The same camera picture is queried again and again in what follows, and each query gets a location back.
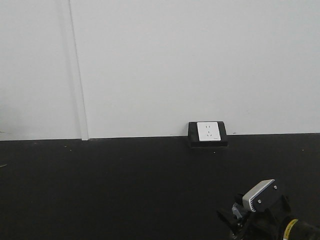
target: vertical wall strip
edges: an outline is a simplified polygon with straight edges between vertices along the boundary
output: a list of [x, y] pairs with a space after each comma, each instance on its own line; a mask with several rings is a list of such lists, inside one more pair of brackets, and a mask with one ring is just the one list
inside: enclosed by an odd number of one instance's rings
[[79, 67], [79, 58], [77, 52], [77, 44], [76, 44], [76, 35], [75, 35], [75, 28], [72, 16], [72, 9], [71, 9], [71, 0], [60, 0], [62, 5], [63, 17], [65, 19], [65, 28], [66, 34], [68, 39], [68, 51], [69, 51], [69, 58], [70, 58], [70, 68], [72, 72], [72, 81], [73, 81], [73, 88], [74, 88], [74, 95], [75, 95], [75, 102], [76, 102], [76, 110], [77, 110], [77, 117], [78, 123], [81, 133], [82, 140], [89, 139], [88, 133], [88, 123], [87, 123], [87, 115], [86, 115], [86, 108], [85, 108], [85, 99], [84, 99], [84, 91], [83, 85], [81, 81], [81, 74], [80, 74], [80, 67]]

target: outlet socket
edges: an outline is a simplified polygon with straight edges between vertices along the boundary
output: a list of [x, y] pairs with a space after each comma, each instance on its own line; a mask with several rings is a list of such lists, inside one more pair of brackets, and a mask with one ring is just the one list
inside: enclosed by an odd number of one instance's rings
[[199, 141], [221, 141], [218, 123], [216, 121], [204, 121], [196, 123]]

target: black floor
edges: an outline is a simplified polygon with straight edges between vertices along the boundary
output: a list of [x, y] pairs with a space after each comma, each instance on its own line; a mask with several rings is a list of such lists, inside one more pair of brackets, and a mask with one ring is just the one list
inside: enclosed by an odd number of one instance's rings
[[217, 208], [278, 178], [296, 214], [320, 223], [320, 134], [0, 142], [1, 240], [223, 240]]

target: white wall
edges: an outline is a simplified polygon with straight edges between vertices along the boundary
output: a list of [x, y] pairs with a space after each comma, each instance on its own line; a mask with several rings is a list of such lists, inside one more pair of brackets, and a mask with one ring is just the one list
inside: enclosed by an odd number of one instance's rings
[[320, 1], [71, 6], [91, 138], [320, 132]]
[[0, 2], [0, 140], [81, 138], [66, 16], [67, 0]]
[[0, 2], [0, 140], [320, 132], [320, 1], [69, 7]]

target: electrical outlet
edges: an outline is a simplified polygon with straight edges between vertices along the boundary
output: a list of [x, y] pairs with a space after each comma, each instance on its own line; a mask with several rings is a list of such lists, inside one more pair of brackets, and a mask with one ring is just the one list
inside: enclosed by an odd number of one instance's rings
[[205, 121], [196, 123], [199, 141], [221, 141], [218, 123], [216, 121]]

